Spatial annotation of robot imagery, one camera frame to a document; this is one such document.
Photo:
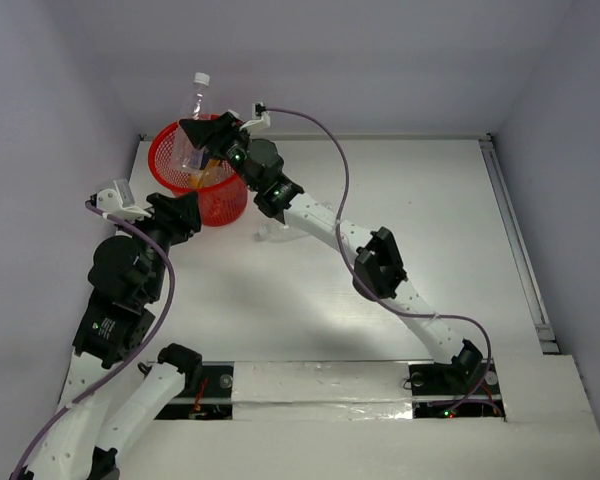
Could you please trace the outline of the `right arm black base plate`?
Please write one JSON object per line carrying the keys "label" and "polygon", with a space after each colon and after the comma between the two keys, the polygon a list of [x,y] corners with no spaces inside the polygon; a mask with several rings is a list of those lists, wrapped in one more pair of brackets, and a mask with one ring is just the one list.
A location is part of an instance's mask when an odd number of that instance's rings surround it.
{"label": "right arm black base plate", "polygon": [[505,418],[499,377],[489,367],[480,387],[459,405],[456,403],[475,387],[453,385],[443,376],[445,365],[416,363],[408,367],[402,387],[411,393],[415,419]]}

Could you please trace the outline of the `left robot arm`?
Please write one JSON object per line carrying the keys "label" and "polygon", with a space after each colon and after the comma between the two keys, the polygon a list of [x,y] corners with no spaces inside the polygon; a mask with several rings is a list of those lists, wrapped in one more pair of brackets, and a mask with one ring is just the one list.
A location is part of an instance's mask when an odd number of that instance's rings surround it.
{"label": "left robot arm", "polygon": [[169,250],[191,239],[202,222],[196,193],[131,197],[104,189],[86,208],[119,234],[101,242],[88,281],[93,290],[72,342],[56,413],[26,447],[14,479],[117,479],[121,465],[156,415],[202,379],[199,353],[172,343],[143,364],[140,386],[110,410],[117,377],[136,362],[166,320],[176,276]]}

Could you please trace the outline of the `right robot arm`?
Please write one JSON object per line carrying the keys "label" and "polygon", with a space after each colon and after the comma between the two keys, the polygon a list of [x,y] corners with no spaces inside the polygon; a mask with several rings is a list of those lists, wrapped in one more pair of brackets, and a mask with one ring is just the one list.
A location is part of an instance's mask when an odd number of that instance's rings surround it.
{"label": "right robot arm", "polygon": [[408,278],[393,233],[369,230],[343,219],[312,198],[283,171],[276,145],[253,138],[255,120],[242,122],[226,112],[213,120],[182,119],[179,126],[192,145],[227,162],[255,194],[266,217],[294,227],[336,250],[363,297],[396,315],[429,352],[436,378],[450,391],[470,397],[484,381],[492,350],[480,350],[455,332],[454,315],[437,313]]}

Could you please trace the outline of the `clear bottle white cap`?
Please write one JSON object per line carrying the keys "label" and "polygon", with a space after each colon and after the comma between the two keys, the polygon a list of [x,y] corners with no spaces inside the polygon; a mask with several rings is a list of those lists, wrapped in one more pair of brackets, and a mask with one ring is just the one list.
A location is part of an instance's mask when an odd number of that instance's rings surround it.
{"label": "clear bottle white cap", "polygon": [[261,224],[253,239],[256,242],[287,243],[308,237],[311,237],[311,234],[304,230],[273,219]]}
{"label": "clear bottle white cap", "polygon": [[212,117],[213,96],[210,80],[208,74],[197,72],[182,105],[171,156],[171,165],[178,171],[193,173],[200,170],[204,162],[205,153],[199,146],[198,137],[194,135],[190,138],[189,134],[193,127]]}

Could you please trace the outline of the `orange bottle dark blue label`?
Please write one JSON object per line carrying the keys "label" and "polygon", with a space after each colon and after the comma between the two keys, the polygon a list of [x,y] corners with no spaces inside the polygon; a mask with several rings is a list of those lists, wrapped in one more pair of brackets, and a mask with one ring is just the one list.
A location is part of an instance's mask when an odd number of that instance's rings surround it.
{"label": "orange bottle dark blue label", "polygon": [[215,186],[228,177],[227,171],[222,167],[221,161],[211,159],[203,170],[196,171],[189,176],[189,187],[193,189]]}

